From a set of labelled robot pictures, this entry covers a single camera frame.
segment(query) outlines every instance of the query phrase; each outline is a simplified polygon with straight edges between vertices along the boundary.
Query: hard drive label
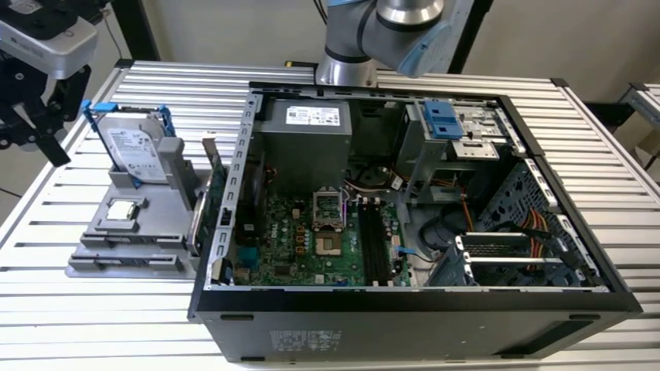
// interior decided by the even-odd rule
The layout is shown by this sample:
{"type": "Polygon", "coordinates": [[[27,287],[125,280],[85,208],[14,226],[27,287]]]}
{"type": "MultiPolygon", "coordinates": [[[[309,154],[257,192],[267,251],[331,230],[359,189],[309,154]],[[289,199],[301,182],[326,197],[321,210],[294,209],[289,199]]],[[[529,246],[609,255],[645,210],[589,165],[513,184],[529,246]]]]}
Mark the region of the hard drive label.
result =
{"type": "Polygon", "coordinates": [[[107,133],[126,171],[143,182],[166,181],[166,172],[150,135],[145,131],[123,128],[109,129],[107,133]]]}

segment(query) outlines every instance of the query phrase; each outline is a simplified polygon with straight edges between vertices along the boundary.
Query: motherboard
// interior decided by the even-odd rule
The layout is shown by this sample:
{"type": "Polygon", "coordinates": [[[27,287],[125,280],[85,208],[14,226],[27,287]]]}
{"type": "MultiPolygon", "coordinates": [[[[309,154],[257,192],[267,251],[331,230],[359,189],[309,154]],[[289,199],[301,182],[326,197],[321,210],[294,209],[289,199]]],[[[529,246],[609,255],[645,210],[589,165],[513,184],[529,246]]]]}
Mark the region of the motherboard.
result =
{"type": "Polygon", "coordinates": [[[341,198],[338,204],[330,193],[318,193],[314,198],[269,198],[262,242],[258,247],[239,248],[235,283],[373,286],[377,283],[367,278],[378,265],[382,275],[387,274],[381,284],[410,286],[409,264],[399,256],[403,237],[394,204],[371,205],[381,228],[366,232],[362,223],[373,223],[362,218],[366,205],[341,198]],[[366,234],[367,243],[378,249],[371,255],[366,255],[366,234]]]}

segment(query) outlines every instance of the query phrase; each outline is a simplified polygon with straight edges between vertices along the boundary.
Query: small circuit board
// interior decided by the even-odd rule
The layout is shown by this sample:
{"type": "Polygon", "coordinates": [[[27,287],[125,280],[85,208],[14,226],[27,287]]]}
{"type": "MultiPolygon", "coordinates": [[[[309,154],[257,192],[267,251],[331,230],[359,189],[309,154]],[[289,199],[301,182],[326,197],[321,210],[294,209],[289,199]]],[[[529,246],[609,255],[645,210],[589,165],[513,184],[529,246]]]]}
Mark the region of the small circuit board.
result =
{"type": "MultiPolygon", "coordinates": [[[[235,283],[253,286],[326,285],[365,286],[366,264],[361,238],[359,205],[349,203],[342,209],[345,228],[315,230],[315,199],[305,197],[273,196],[267,200],[265,234],[259,247],[239,248],[239,267],[235,283]],[[242,250],[250,249],[249,258],[242,259],[242,250]]],[[[390,258],[391,281],[397,285],[410,285],[406,259],[393,246],[393,241],[403,246],[402,231],[397,211],[387,203],[381,208],[385,230],[383,246],[390,258]]]]}

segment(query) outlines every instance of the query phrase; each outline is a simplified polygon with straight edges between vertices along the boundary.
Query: wire bundle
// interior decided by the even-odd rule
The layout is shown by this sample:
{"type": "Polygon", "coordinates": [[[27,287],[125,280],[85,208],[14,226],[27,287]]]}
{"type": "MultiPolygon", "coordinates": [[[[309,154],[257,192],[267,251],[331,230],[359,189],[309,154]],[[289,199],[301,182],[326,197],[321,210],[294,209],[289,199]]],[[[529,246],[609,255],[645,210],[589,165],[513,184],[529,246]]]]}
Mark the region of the wire bundle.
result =
{"type": "MultiPolygon", "coordinates": [[[[523,228],[527,228],[533,223],[533,230],[543,230],[549,232],[549,223],[546,222],[546,218],[535,209],[530,209],[530,215],[527,216],[526,223],[523,224],[523,228]]],[[[535,240],[534,237],[530,237],[531,241],[531,257],[543,257],[545,255],[545,245],[535,240]]],[[[529,270],[537,269],[537,266],[529,266],[529,270]]]]}
{"type": "Polygon", "coordinates": [[[323,8],[322,0],[314,0],[314,5],[317,6],[317,10],[319,11],[319,15],[322,16],[323,24],[329,24],[329,13],[323,8]]]}

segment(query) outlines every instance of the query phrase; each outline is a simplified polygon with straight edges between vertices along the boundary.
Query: green circuit board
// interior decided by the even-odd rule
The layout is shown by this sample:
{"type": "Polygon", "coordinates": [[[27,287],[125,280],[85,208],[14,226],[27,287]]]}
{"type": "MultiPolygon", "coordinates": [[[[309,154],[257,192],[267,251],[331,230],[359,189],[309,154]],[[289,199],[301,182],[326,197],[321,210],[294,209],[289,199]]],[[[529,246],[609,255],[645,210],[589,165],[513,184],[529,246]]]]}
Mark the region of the green circuit board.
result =
{"type": "MultiPolygon", "coordinates": [[[[345,229],[337,233],[313,229],[313,202],[313,197],[273,196],[269,199],[265,235],[262,246],[258,248],[258,264],[253,266],[249,277],[246,275],[237,277],[237,284],[339,287],[366,285],[358,204],[347,205],[345,229]],[[325,246],[323,240],[333,246],[329,236],[339,238],[337,246],[341,252],[339,249],[326,250],[319,247],[319,243],[325,246]]],[[[398,236],[395,239],[401,240],[403,246],[394,206],[386,203],[381,210],[385,225],[390,229],[389,233],[398,236]]],[[[397,257],[391,245],[393,237],[385,235],[383,238],[387,242],[385,245],[389,248],[389,257],[397,257]]],[[[393,277],[393,282],[397,285],[410,285],[409,266],[405,260],[402,262],[402,273],[393,277]]]]}

